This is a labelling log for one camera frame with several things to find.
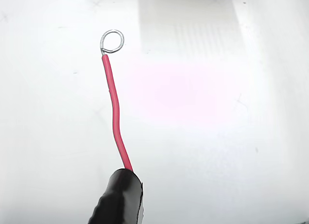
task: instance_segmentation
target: black electrical tape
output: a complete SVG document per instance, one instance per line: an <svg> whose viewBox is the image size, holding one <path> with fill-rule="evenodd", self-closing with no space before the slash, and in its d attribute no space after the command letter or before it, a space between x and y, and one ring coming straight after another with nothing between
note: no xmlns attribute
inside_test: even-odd
<svg viewBox="0 0 309 224"><path fill-rule="evenodd" d="M119 169L111 176L88 224L137 224L143 218L143 187L129 169Z"/></svg>

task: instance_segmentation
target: wire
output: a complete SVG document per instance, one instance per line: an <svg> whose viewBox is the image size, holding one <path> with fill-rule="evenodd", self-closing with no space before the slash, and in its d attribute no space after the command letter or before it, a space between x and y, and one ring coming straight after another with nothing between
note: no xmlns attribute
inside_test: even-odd
<svg viewBox="0 0 309 224"><path fill-rule="evenodd" d="M115 87L114 78L112 76L112 68L110 60L106 54L102 56L103 65L105 68L105 74L107 79L108 88L110 90L111 100L112 100L112 131L114 134L115 142L118 147L122 162L126 169L133 171L129 156L126 152L124 142L120 134L120 110L119 101L117 96L117 91Z"/></svg>

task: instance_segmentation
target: metal wire loop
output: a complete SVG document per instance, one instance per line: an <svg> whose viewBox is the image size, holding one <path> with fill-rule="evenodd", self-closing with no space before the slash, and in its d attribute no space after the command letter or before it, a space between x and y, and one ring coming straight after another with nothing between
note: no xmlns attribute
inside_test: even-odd
<svg viewBox="0 0 309 224"><path fill-rule="evenodd" d="M120 36L120 45L117 48L113 49L113 50L109 50L109 49L104 49L103 48L104 39L110 33L117 33ZM112 54L112 53L117 52L118 50L120 50L122 48L122 46L124 46L124 42L125 42L125 37L124 37L124 35L122 34L121 31L112 29L112 30L109 30L109 31L105 32L103 34L102 38L101 38L101 41L100 41L100 49L101 49L102 55L105 55L106 53Z"/></svg>

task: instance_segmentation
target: white surface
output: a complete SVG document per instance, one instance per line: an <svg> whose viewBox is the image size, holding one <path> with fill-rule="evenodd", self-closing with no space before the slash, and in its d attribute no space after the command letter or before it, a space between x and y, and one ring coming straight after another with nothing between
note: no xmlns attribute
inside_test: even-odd
<svg viewBox="0 0 309 224"><path fill-rule="evenodd" d="M309 0L0 0L0 223L86 224L122 166L112 28L144 224L307 219L308 15Z"/></svg>

